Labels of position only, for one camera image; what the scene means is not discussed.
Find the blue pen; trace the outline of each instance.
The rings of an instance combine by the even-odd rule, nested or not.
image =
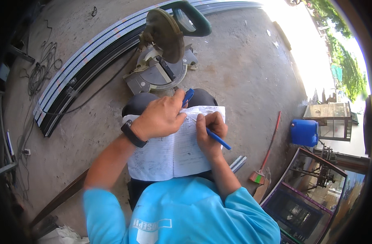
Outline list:
[[[209,128],[206,127],[206,132],[208,133],[208,135],[213,138],[214,140],[218,141],[221,145],[223,145],[226,149],[228,150],[231,150],[231,146],[229,146],[226,142],[224,142],[223,139],[221,139],[221,137],[219,137],[218,135],[214,134]]]
[[[185,98],[183,99],[183,102],[182,102],[182,108],[184,105],[186,105],[186,103],[188,103],[188,101],[193,97],[193,95],[194,95],[194,90],[190,88],[185,94]]]

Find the black wristband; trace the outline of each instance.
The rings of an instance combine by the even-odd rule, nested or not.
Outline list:
[[[142,148],[148,141],[142,141],[140,138],[138,138],[130,129],[131,124],[131,120],[126,121],[126,123],[121,127],[121,131],[130,140],[131,143],[133,143],[138,148]]]

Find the blue long-sleeve shirt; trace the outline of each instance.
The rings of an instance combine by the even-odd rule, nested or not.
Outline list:
[[[279,243],[277,223],[245,188],[223,203],[216,186],[199,177],[147,187],[130,225],[116,197],[105,190],[84,193],[90,243]]]

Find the black pants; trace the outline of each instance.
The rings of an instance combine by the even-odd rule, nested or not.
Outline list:
[[[157,95],[152,93],[139,93],[134,95],[125,105],[124,109],[122,110],[122,117],[134,114],[134,115],[141,115],[148,104],[158,99]],[[194,106],[218,106],[216,100],[212,95],[210,95],[207,91],[203,89],[194,89],[194,95],[189,101],[188,107]],[[195,174],[194,176],[202,177],[208,180],[213,181],[213,176],[211,170],[202,172],[199,174]],[[150,184],[155,183],[155,181],[144,181],[144,180],[136,180],[131,178],[130,182],[128,182],[128,191],[129,191],[129,204],[130,208],[134,210],[138,199],[140,198],[141,194]]]

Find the green foliage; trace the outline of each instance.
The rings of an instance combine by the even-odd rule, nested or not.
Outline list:
[[[330,32],[327,32],[327,38],[332,62],[342,68],[342,84],[345,93],[354,102],[358,94],[366,91],[366,75],[361,73],[356,58],[353,59],[351,54]]]
[[[327,25],[327,18],[335,24],[335,30],[340,32],[344,37],[350,38],[352,34],[344,22],[342,17],[336,12],[334,6],[328,0],[310,0],[317,12],[320,14],[321,20]]]

